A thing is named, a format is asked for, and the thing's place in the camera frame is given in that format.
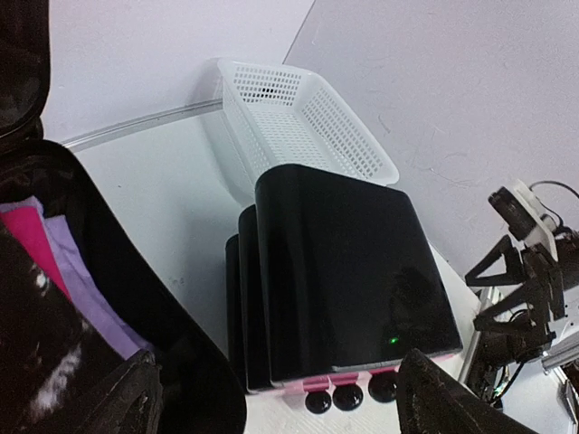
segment white fur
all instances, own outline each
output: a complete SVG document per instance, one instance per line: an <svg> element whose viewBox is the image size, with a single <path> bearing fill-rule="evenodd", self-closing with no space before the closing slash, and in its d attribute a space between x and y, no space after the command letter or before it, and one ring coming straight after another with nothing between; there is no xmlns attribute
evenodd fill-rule
<svg viewBox="0 0 579 434"><path fill-rule="evenodd" d="M81 366L81 346L77 345L66 354L59 365L44 382L38 394L30 404L31 420L36 422L62 406L69 380Z"/></svg>

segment black cable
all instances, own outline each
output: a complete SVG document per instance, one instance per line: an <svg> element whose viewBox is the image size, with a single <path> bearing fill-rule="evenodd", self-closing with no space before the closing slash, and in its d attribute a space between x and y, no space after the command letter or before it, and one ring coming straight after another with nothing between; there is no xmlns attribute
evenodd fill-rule
<svg viewBox="0 0 579 434"><path fill-rule="evenodd" d="M515 373L513 373L513 376L510 378L510 380L508 380L507 385L505 386L505 389L503 389L503 392L501 392L500 394L498 394L497 396L495 396L492 400L490 400L489 404L492 405L496 402L498 402L499 400L502 399L503 396L505 396L505 393L508 392L508 389L510 389L510 386L513 385L513 382L515 382L515 380L517 379L518 375L520 374L521 370L523 369L523 366L525 366L526 362L521 363L517 370L515 371Z"/></svg>
<svg viewBox="0 0 579 434"><path fill-rule="evenodd" d="M559 187L563 187L565 188L567 191L571 192L577 199L579 199L579 193L572 187L570 187L567 184L564 183L560 183L559 181L549 181L549 180L545 180L545 181L537 181L536 183L532 183L528 188L529 190L533 190L533 188L537 187L538 185L557 185Z"/></svg>

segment open bag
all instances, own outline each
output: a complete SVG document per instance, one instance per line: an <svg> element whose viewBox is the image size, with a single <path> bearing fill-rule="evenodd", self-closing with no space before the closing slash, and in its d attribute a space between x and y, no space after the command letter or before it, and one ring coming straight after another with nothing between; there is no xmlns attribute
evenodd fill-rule
<svg viewBox="0 0 579 434"><path fill-rule="evenodd" d="M121 357L0 220L0 433L241 433L225 357L75 156L43 139L48 12L48 0L0 0L0 203L33 197L44 219L63 216L103 299L150 348Z"/></svg>

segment pink fabric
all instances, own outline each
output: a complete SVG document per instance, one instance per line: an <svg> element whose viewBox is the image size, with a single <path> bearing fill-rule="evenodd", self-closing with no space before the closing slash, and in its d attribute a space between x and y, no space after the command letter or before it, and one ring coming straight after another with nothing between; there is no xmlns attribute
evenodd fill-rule
<svg viewBox="0 0 579 434"><path fill-rule="evenodd" d="M52 255L51 246L36 208L26 206L10 212L0 212L0 220L22 244L34 262L70 300L71 296Z"/></svg>

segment black bag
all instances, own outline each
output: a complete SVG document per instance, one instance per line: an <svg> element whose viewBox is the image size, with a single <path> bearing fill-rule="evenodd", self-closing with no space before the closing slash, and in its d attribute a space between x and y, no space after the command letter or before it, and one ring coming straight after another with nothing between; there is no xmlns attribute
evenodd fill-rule
<svg viewBox="0 0 579 434"><path fill-rule="evenodd" d="M43 204L45 218L63 214L102 295L157 352L153 357L140 351L118 365L113 356L100 360L100 353L89 354L89 362L100 363L104 374L85 382L84 388L76 388L68 403L25 431L19 428L22 417L11 413L16 401L10 401L26 390L30 392L34 382L27 382L27 374L15 376L0 384L0 413L5 416L0 418L0 433L153 433L157 427L158 432L171 434L242 433L245 399L225 357L128 240L74 155L43 140L40 114L50 85L48 36L47 0L0 0L0 203L35 196ZM0 233L6 235L1 223ZM3 245L9 248L0 251L0 316L3 309L12 309L12 316L0 320L0 355L14 355L13 347L2 345L3 336L12 337L10 342L14 342L15 335L27 335L22 331L29 317L36 325L43 324L33 316L32 308L42 303L30 302L30 291L18 292L25 282L17 277L19 267L14 264L30 268L24 264L30 258L23 259L26 255L9 237ZM57 309L58 325L61 329L72 327L66 339L79 342L82 319L75 309L67 307L62 295L51 297L63 309ZM30 315L14 315L21 311ZM56 317L48 311L43 314ZM46 336L43 342L50 347L52 341ZM104 346L99 336L93 341ZM48 350L44 347L43 351L55 355L62 354L64 348L62 344ZM17 357L10 360L17 364ZM22 367L16 364L10 365L3 357L0 377L8 378L11 369Z"/></svg>

